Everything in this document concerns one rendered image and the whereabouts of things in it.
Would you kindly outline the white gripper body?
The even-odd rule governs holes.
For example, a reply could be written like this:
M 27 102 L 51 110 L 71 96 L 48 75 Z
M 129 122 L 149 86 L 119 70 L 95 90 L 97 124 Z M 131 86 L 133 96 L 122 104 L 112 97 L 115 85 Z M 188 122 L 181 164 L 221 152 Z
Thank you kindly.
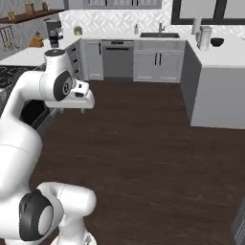
M 83 98 L 72 96 L 62 101 L 46 101 L 45 104 L 50 108 L 92 109 L 95 106 L 95 98 L 92 91 L 89 90 Z

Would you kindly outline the grey sink cupboard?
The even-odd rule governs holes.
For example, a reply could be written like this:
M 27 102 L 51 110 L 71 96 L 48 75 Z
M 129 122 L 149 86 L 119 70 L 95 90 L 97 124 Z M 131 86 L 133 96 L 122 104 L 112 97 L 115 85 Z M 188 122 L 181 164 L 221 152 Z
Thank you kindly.
M 133 80 L 179 83 L 185 46 L 184 40 L 136 40 Z

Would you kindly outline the dark sink basin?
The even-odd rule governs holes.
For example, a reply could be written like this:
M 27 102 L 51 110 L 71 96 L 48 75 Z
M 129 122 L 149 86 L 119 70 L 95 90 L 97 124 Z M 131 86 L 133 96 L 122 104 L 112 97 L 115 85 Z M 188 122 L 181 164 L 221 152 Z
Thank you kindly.
M 141 33 L 140 37 L 152 38 L 180 38 L 178 33 Z

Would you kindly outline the grey cupboard run with drawers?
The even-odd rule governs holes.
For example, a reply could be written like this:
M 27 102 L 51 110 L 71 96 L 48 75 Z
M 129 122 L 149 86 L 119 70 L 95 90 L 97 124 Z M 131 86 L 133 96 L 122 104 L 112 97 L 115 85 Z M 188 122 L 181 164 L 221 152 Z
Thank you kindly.
M 80 80 L 103 80 L 101 41 L 80 39 L 66 48 L 75 77 Z

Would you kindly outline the grey dishwasher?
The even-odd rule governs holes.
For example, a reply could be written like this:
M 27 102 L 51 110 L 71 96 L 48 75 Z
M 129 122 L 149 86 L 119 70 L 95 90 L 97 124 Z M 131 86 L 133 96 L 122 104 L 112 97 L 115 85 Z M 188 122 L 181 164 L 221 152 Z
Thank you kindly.
M 133 40 L 102 41 L 103 75 L 105 78 L 133 78 Z

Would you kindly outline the orange brown knife block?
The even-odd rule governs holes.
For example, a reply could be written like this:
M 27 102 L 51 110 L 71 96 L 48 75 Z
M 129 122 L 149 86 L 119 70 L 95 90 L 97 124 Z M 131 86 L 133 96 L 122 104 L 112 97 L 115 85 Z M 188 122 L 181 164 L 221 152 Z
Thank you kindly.
M 40 32 L 36 32 L 31 38 L 29 46 L 33 48 L 42 48 L 44 46 L 43 37 L 40 35 Z

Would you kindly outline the black coffee machine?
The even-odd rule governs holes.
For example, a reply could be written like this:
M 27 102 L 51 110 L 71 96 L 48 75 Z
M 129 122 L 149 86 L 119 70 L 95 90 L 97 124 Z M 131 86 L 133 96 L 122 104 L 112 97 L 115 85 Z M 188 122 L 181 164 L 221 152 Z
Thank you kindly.
M 46 27 L 51 47 L 58 48 L 59 40 L 63 38 L 63 35 L 60 34 L 62 31 L 61 21 L 56 19 L 47 20 Z

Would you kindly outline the brown wooden shelf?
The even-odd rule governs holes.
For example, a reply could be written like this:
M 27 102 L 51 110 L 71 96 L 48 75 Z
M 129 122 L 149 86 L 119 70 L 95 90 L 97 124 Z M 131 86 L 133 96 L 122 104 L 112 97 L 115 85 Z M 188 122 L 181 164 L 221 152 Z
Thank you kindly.
M 0 24 L 19 24 L 22 22 L 56 14 L 59 12 L 61 12 L 61 10 L 49 10 L 49 11 L 41 10 L 41 11 L 35 11 L 33 14 L 21 13 L 21 14 L 17 14 L 13 20 L 9 20 L 8 17 L 0 18 Z

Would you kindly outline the grey kitchen island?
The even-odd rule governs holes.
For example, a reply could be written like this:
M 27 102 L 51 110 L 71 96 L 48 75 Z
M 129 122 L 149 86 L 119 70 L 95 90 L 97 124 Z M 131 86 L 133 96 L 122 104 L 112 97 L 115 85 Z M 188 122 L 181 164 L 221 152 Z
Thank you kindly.
M 194 35 L 181 36 L 186 45 L 180 85 L 189 124 L 245 129 L 245 40 L 222 37 L 221 46 L 201 51 Z

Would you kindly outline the white paper towel roll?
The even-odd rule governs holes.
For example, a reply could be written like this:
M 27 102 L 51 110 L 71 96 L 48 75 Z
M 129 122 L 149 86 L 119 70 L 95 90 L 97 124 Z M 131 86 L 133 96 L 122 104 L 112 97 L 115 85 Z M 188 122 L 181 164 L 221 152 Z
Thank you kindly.
M 193 19 L 192 30 L 191 30 L 192 34 L 197 34 L 200 31 L 201 21 L 202 18 L 200 16 L 195 17 Z

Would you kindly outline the white canister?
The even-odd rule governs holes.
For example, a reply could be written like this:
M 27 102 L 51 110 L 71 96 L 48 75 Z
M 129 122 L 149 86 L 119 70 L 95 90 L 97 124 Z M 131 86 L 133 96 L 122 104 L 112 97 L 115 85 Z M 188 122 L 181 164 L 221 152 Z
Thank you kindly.
M 201 51 L 207 51 L 209 49 L 211 35 L 212 35 L 212 28 L 210 26 L 201 27 L 201 35 L 198 44 L 198 48 Z

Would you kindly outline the black bowl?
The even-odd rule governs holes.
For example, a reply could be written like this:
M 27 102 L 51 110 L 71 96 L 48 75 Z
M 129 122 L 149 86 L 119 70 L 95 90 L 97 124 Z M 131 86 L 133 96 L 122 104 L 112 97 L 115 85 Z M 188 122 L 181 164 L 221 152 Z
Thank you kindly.
M 220 47 L 224 43 L 224 39 L 221 37 L 214 37 L 211 39 L 211 44 L 213 47 Z

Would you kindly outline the black framed window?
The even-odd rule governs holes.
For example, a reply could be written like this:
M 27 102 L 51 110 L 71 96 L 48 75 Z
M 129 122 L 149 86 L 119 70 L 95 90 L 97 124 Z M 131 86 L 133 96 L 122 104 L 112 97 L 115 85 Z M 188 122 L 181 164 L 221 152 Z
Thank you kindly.
M 182 18 L 180 16 L 182 2 L 184 0 L 173 0 L 171 24 L 172 25 L 191 25 L 192 18 Z M 228 0 L 214 0 L 214 10 L 212 18 L 202 18 L 201 23 L 204 25 L 244 25 L 245 17 L 243 18 L 225 18 L 225 10 Z

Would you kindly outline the hanging utensils rail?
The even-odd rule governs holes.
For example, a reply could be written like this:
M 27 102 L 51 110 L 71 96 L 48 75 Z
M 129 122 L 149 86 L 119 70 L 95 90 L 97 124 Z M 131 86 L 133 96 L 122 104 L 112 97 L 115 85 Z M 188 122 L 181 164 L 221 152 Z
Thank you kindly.
M 2 39 L 5 52 L 19 48 L 15 42 L 11 25 L 0 28 L 0 38 Z

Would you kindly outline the grey wall cupboards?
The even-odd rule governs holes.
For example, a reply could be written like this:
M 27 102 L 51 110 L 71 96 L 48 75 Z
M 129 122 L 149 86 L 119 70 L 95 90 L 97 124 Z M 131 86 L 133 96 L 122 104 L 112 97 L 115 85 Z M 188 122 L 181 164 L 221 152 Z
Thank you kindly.
M 159 10 L 162 0 L 67 0 L 70 10 Z

